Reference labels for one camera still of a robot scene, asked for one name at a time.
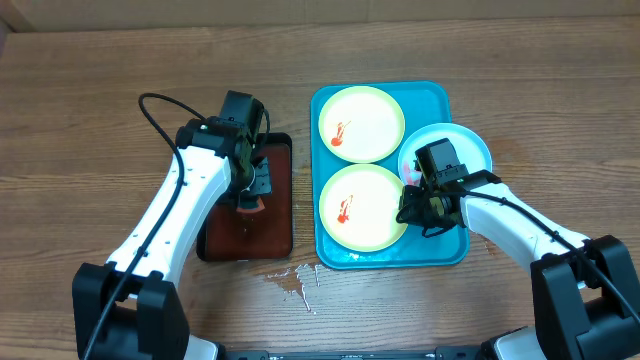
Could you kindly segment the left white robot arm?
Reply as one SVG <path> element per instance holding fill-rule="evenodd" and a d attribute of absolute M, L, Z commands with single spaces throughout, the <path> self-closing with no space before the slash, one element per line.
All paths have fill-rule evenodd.
<path fill-rule="evenodd" d="M 192 335 L 178 296 L 188 253 L 219 201 L 256 184 L 259 119 L 193 119 L 171 141 L 167 176 L 129 237 L 103 265 L 84 263 L 72 282 L 81 359 L 216 359 L 219 346 Z"/>

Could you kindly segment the orange and green sponge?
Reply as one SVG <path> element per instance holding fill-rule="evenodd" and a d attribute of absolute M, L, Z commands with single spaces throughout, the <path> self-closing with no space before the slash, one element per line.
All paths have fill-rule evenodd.
<path fill-rule="evenodd" d="M 241 214 L 255 214 L 264 209 L 265 205 L 261 197 L 240 199 L 236 207 L 236 211 Z"/>

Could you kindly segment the light blue plate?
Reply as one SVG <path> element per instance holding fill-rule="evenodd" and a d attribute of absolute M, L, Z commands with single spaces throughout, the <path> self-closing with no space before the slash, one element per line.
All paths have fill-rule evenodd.
<path fill-rule="evenodd" d="M 447 138 L 459 161 L 470 173 L 485 169 L 493 171 L 493 161 L 485 142 L 472 130 L 453 123 L 424 126 L 411 134 L 402 144 L 398 155 L 398 175 L 404 185 L 418 185 L 422 175 L 415 170 L 415 151 L 429 143 Z"/>

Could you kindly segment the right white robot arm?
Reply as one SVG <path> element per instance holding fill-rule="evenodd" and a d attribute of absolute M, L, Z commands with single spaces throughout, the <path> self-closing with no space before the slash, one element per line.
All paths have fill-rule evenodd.
<path fill-rule="evenodd" d="M 535 323 L 480 345 L 480 359 L 627 359 L 639 352 L 639 279 L 628 248 L 589 239 L 519 200 L 482 170 L 407 185 L 396 220 L 429 238 L 459 226 L 497 245 L 531 278 Z"/>

